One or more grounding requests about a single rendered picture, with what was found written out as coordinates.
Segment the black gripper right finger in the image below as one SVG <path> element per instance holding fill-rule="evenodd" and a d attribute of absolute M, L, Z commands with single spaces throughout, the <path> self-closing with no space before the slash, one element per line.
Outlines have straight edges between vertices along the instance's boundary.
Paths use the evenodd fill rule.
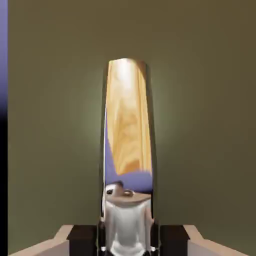
<path fill-rule="evenodd" d="M 159 243 L 159 256 L 249 256 L 203 238 L 191 224 L 160 226 Z"/>

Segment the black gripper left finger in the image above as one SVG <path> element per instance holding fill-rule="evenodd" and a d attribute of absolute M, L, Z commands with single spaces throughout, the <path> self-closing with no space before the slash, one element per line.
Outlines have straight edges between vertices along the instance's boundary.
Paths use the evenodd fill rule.
<path fill-rule="evenodd" d="M 63 225 L 52 239 L 8 256 L 98 256 L 97 226 Z"/>

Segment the shiny curved metal handle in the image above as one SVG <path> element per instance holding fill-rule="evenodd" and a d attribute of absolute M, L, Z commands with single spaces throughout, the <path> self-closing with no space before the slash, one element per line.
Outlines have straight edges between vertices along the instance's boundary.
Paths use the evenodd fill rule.
<path fill-rule="evenodd" d="M 149 66 L 107 63 L 100 138 L 99 256 L 159 256 L 156 146 Z"/>

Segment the olive painted cabinet door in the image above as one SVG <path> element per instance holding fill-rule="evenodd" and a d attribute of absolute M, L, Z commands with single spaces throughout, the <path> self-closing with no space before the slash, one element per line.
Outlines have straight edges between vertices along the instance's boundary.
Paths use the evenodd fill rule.
<path fill-rule="evenodd" d="M 118 58 L 150 68 L 155 216 L 256 256 L 256 0 L 9 0 L 8 252 L 97 223 Z"/>

